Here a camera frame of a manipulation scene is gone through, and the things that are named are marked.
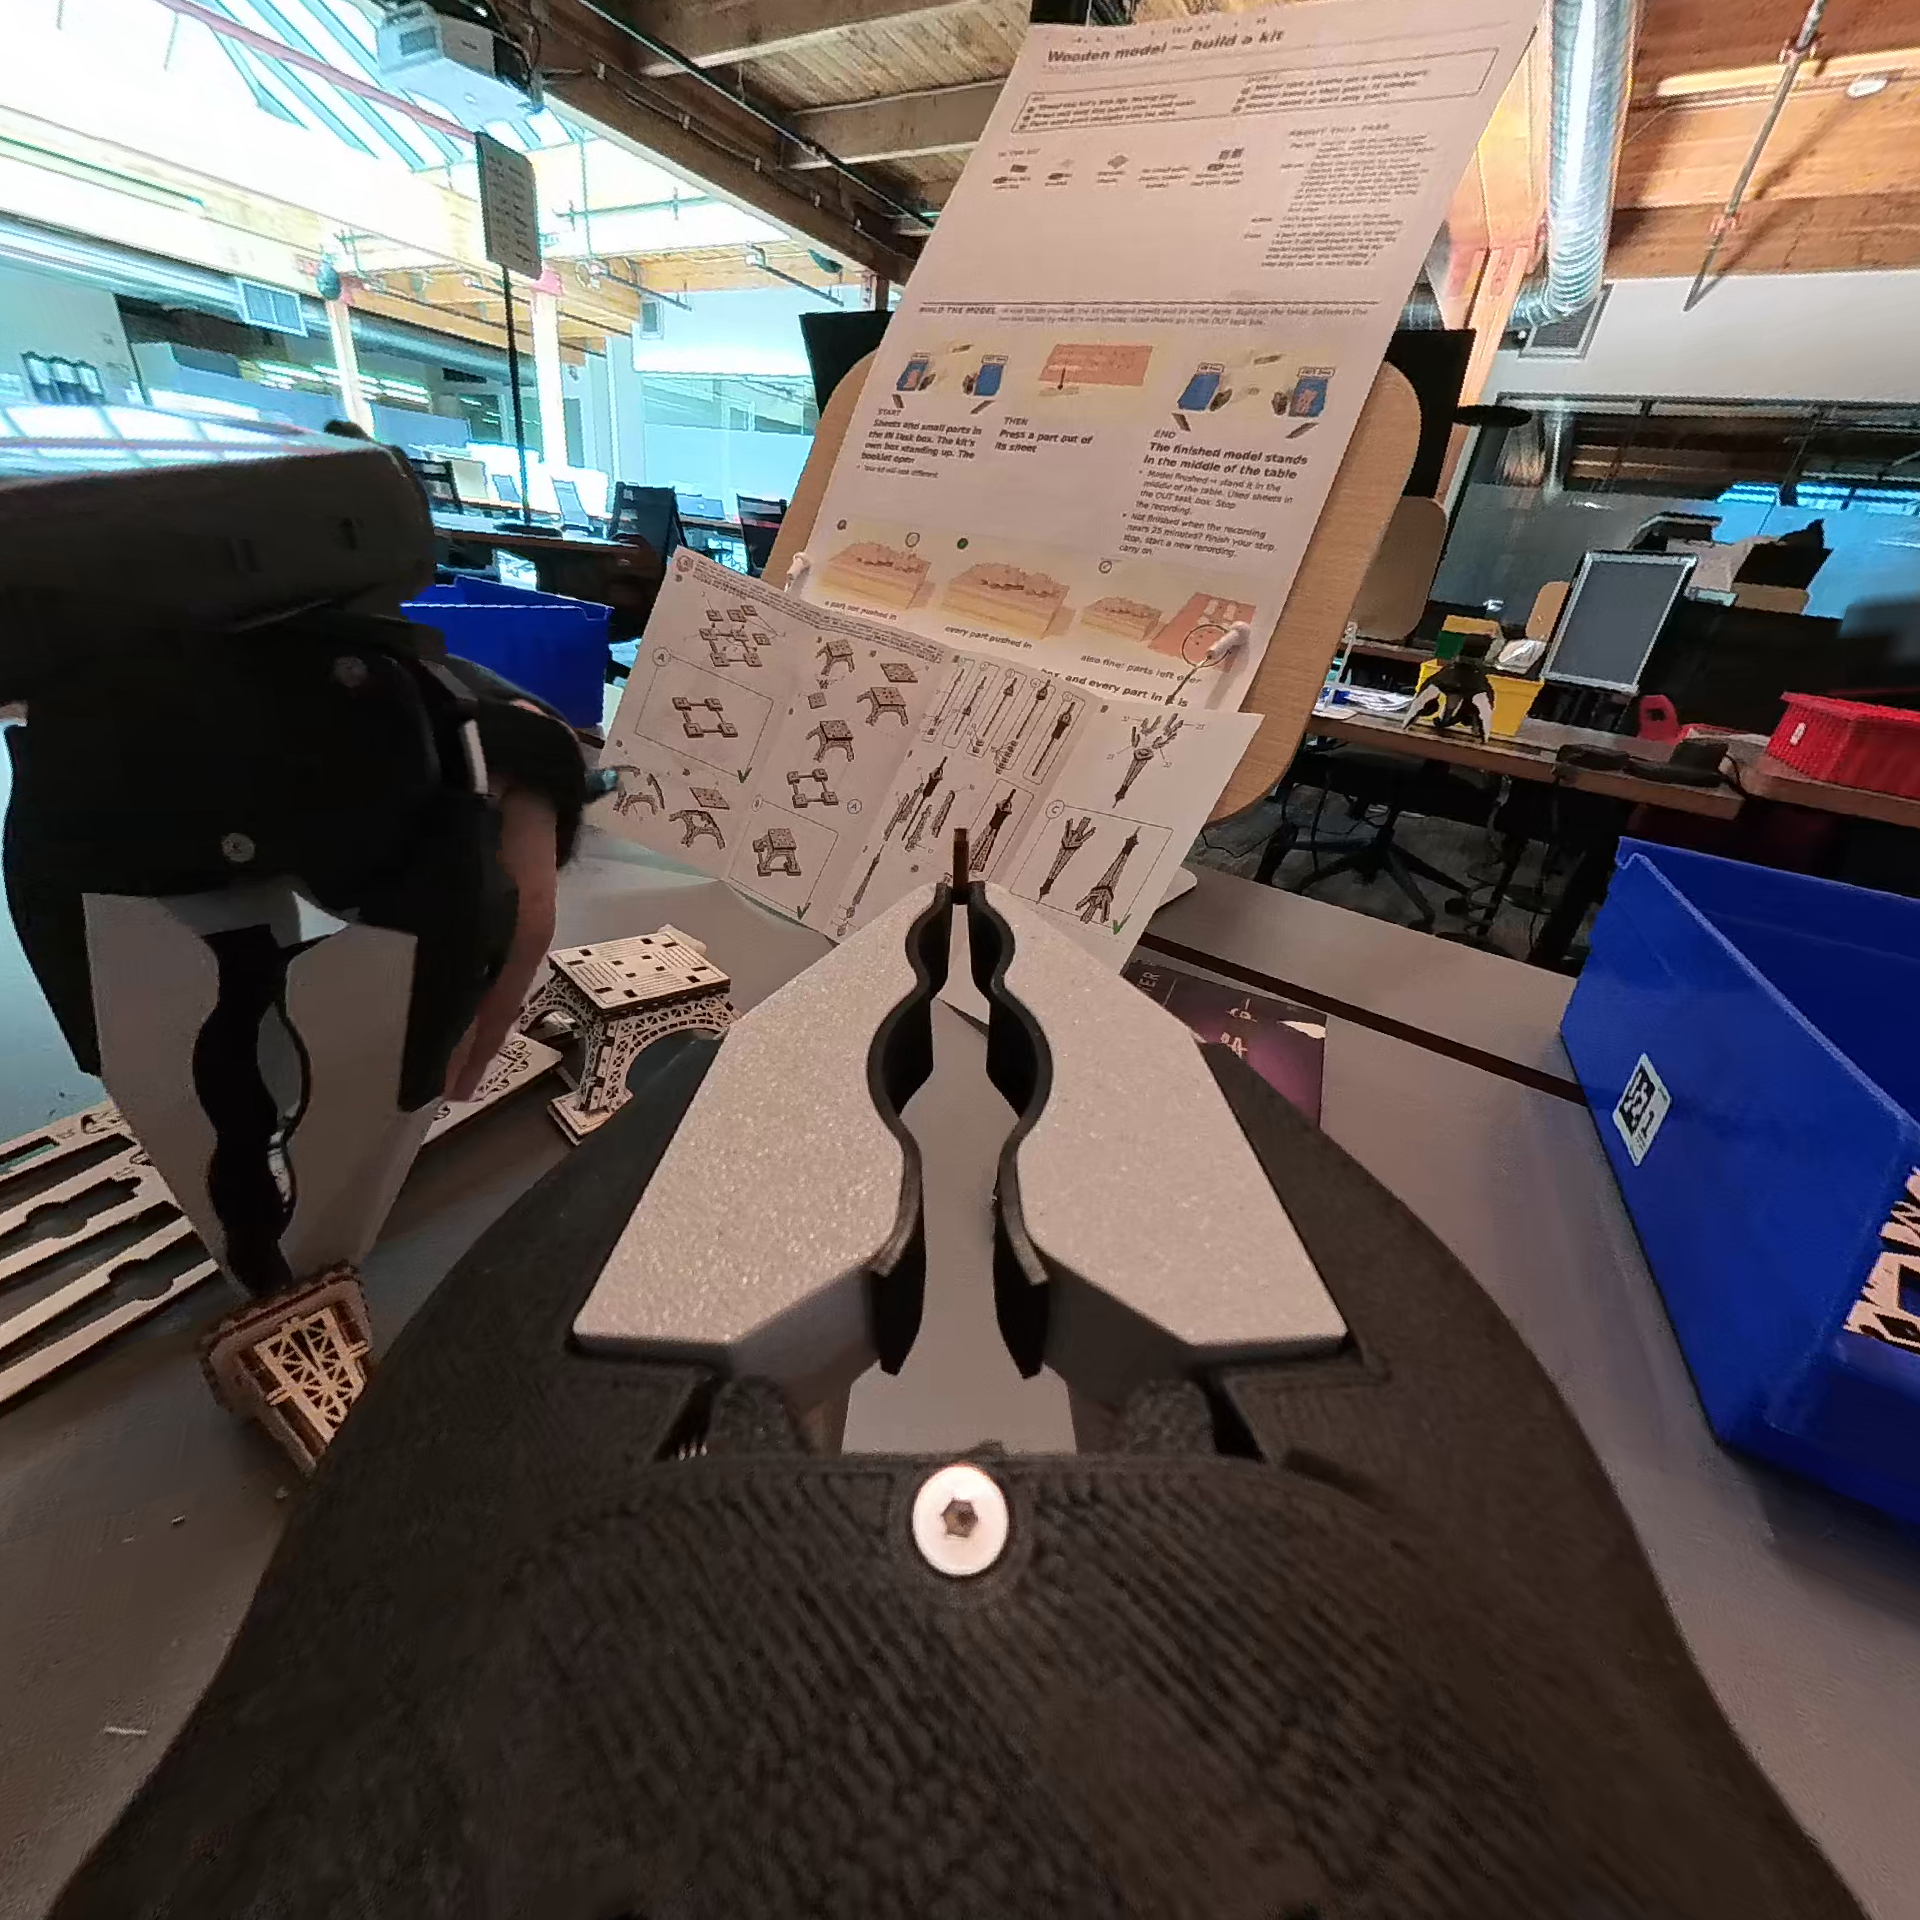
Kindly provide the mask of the plain blue bin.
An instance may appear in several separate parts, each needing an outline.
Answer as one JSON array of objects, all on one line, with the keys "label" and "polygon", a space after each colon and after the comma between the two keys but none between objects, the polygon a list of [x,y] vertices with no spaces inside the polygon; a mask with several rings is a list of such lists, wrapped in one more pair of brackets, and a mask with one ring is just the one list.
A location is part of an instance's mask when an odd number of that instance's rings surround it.
[{"label": "plain blue bin", "polygon": [[423,588],[400,610],[438,628],[451,655],[488,666],[576,728],[604,724],[608,605],[462,575]]}]

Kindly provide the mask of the person's left hand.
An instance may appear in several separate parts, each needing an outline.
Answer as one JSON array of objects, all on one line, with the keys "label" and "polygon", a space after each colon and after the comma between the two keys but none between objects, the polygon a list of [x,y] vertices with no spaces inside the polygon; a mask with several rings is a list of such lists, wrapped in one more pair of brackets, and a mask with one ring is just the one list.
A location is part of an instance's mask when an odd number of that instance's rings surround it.
[{"label": "person's left hand", "polygon": [[503,785],[496,796],[498,864],[513,884],[513,937],[502,972],[478,1001],[470,1030],[452,1049],[447,1101],[466,1101],[515,1030],[524,999],[555,940],[560,898],[560,816],[530,789]]}]

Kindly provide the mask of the grey desk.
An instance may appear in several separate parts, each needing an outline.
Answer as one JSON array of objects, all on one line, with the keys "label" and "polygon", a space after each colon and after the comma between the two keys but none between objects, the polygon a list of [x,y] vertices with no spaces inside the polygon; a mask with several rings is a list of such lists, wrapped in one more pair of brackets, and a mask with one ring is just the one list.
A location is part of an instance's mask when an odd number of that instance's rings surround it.
[{"label": "grey desk", "polygon": [[[560,943],[695,933],[752,1007],[826,943],[601,831],[560,887]],[[1202,871],[1147,945],[1330,1015],[1324,1128],[1475,1272],[1591,1438],[1722,1709],[1871,1914],[1916,1914],[1916,1530],[1724,1454],[1697,1406],[1578,1096],[1570,982]],[[1001,1353],[983,1249],[992,1098],[940,1013],[927,1145],[927,1332],[854,1393],[856,1449],[1072,1440],[1065,1392]],[[369,1269],[383,1336],[562,1153],[532,1096],[427,1152]],[[298,1477],[209,1393],[225,1286],[6,1409],[6,1914],[44,1914],[202,1696]]]}]

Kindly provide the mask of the wooden tower base model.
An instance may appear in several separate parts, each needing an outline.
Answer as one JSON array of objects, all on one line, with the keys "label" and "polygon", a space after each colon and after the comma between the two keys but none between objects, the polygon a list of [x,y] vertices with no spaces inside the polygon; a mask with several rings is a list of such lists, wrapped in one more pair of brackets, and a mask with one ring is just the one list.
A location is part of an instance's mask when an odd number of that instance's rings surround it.
[{"label": "wooden tower base model", "polygon": [[518,1032],[580,1049],[575,1087],[550,1111],[584,1145],[626,1103],[644,1049],[686,1032],[721,1034],[736,1020],[731,977],[705,943],[662,925],[630,940],[555,948],[519,1013]]}]

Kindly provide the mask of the black office chair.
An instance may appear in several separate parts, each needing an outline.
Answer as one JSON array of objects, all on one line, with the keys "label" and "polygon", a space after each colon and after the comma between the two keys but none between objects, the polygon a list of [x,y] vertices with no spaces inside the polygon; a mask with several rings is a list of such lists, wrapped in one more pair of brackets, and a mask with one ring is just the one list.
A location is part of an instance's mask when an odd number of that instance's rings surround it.
[{"label": "black office chair", "polygon": [[1275,792],[1281,816],[1257,854],[1256,882],[1275,884],[1286,860],[1306,853],[1312,868],[1300,894],[1343,878],[1386,882],[1410,910],[1410,922],[1433,933],[1438,903],[1427,884],[1458,900],[1466,882],[1404,850],[1402,818],[1415,781],[1410,767],[1395,772],[1372,759],[1328,759],[1292,775]]}]

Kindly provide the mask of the wooden tower section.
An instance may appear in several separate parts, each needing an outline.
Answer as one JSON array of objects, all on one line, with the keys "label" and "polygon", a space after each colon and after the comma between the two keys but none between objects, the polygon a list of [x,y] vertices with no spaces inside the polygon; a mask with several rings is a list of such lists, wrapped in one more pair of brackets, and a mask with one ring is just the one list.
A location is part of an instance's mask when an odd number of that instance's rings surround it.
[{"label": "wooden tower section", "polygon": [[334,1264],[209,1328],[200,1364],[214,1398],[310,1479],[369,1386],[370,1342],[360,1270]]}]

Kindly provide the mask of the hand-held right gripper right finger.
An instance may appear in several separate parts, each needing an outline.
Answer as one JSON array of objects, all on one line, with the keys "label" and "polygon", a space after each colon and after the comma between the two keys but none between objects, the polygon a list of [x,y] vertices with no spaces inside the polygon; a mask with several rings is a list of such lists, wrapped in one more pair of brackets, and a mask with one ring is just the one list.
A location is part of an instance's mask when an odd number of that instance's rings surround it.
[{"label": "hand-held right gripper right finger", "polygon": [[1022,1376],[1158,1380],[1334,1353],[1347,1320],[1188,1026],[1001,887],[967,890]]}]

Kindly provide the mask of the folded assembly booklet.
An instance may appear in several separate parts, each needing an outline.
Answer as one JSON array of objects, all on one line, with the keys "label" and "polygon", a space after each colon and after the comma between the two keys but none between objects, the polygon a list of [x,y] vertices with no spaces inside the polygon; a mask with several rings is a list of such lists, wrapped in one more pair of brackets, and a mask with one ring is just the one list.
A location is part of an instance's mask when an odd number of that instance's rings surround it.
[{"label": "folded assembly booklet", "polygon": [[1119,966],[1260,734],[828,613],[679,552],[594,820],[842,942],[952,876]]}]

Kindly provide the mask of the laser-cut wooden parts sheet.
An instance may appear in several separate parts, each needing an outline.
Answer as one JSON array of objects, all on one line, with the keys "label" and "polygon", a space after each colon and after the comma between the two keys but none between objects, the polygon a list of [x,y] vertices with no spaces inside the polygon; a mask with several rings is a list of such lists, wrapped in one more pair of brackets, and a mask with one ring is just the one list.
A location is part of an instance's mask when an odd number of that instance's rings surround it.
[{"label": "laser-cut wooden parts sheet", "polygon": [[6,1140],[2,1237],[6,1407],[227,1279],[110,1101]]}]

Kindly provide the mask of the wooden background table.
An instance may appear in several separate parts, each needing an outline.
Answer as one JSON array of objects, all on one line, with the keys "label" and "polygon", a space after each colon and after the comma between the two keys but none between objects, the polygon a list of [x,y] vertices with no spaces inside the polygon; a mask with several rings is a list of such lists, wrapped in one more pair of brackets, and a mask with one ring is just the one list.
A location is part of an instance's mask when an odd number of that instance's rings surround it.
[{"label": "wooden background table", "polygon": [[1651,778],[1643,761],[1639,770],[1572,765],[1547,748],[1505,738],[1480,742],[1417,727],[1402,728],[1366,712],[1315,712],[1306,732],[1312,738],[1337,740],[1363,752],[1395,753],[1406,761],[1441,761],[1494,777],[1560,785],[1602,800],[1618,800],[1628,807],[1681,812],[1708,820],[1734,820],[1745,804],[1745,792],[1736,783],[1674,783]]}]

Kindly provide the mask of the black and white gripper device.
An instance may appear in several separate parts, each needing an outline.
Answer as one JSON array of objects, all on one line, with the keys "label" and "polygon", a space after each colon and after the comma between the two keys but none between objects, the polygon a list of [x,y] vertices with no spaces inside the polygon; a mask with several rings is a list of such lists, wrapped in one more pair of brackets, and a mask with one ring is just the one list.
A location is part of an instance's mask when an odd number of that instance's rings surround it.
[{"label": "black and white gripper device", "polygon": [[1404,727],[1428,727],[1441,734],[1458,732],[1486,742],[1496,732],[1498,690],[1486,660],[1455,655],[1415,687]]}]

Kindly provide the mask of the silver ventilation duct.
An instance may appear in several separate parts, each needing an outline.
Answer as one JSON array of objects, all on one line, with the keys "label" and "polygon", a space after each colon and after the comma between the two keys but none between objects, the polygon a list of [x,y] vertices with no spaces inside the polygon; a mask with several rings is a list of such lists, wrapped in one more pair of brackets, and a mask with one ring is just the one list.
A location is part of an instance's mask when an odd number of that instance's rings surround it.
[{"label": "silver ventilation duct", "polygon": [[1529,329],[1582,316],[1602,293],[1642,4],[1552,1],[1543,266],[1515,304]]}]

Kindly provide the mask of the wooden display stand board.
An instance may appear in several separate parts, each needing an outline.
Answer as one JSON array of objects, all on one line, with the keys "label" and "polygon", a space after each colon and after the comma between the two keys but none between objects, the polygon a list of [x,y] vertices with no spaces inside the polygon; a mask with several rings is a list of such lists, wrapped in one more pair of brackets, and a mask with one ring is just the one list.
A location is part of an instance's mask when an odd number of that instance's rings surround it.
[{"label": "wooden display stand board", "polygon": [[[1327,357],[1134,337],[856,367],[771,564],[826,559],[828,610],[1113,700],[1256,712],[1243,765],[1299,744],[1402,502],[1419,405],[1380,367],[1360,409]],[[1209,645],[1254,636],[1228,662]]]}]

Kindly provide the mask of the hanging sign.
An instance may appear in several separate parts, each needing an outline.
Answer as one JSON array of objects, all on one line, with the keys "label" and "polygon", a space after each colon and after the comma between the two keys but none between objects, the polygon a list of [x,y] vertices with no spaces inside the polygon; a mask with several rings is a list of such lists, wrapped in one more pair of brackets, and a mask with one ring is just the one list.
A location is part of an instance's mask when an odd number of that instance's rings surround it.
[{"label": "hanging sign", "polygon": [[528,281],[544,273],[538,170],[530,157],[486,129],[472,135],[486,257]]}]

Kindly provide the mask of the computer monitor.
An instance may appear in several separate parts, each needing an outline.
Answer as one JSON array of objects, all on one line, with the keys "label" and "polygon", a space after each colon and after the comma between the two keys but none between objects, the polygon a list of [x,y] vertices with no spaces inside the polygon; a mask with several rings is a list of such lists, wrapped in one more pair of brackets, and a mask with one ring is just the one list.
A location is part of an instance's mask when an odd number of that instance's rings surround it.
[{"label": "computer monitor", "polygon": [[1552,626],[1543,681],[1638,692],[1694,568],[1691,552],[1590,550]]}]

